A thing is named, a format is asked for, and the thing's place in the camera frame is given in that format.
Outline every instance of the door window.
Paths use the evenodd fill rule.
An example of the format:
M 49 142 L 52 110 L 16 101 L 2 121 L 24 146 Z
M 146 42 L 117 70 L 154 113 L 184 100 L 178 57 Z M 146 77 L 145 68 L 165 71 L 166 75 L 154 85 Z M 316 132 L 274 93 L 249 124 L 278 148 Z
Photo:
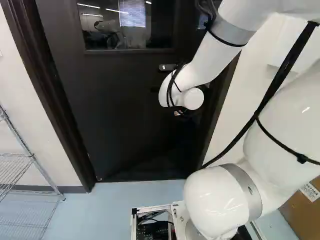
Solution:
M 81 0 L 87 50 L 173 47 L 174 0 Z

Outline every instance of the baseboard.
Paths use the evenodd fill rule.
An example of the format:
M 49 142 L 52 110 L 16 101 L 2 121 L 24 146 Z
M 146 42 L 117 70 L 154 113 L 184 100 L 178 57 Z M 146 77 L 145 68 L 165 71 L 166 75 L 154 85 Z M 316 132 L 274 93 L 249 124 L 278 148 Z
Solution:
M 58 186 L 58 189 L 63 194 L 85 194 L 87 193 L 83 186 Z M 38 185 L 15 185 L 12 190 L 18 191 L 39 191 L 39 192 L 53 192 L 51 186 Z

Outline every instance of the wire shelf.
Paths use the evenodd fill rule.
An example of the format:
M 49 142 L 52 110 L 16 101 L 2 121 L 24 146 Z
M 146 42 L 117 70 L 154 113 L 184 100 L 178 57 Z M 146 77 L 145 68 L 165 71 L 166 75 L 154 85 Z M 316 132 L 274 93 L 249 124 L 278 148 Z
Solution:
M 0 239 L 41 240 L 59 202 L 52 192 L 11 191 L 0 204 Z
M 33 163 L 24 154 L 0 153 L 0 202 Z

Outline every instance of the cardboard box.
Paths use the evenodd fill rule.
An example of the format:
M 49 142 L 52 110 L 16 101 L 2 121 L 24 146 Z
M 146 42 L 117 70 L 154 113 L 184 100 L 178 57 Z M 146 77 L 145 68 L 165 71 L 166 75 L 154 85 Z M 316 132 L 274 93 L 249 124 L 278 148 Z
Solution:
M 300 240 L 320 240 L 320 177 L 300 188 L 279 210 Z

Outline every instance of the metal wire rack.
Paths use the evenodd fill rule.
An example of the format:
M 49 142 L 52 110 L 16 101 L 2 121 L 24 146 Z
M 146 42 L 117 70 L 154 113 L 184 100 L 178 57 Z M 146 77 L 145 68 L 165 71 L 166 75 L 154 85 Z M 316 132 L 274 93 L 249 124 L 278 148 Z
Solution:
M 0 239 L 42 239 L 59 201 L 52 192 L 10 192 L 0 204 Z
M 66 198 L 0 105 L 1 121 L 6 123 L 25 154 L 0 153 L 0 240 L 41 240 L 58 203 Z M 13 190 L 31 165 L 39 170 L 54 192 Z
M 29 156 L 0 153 L 0 202 L 31 166 Z

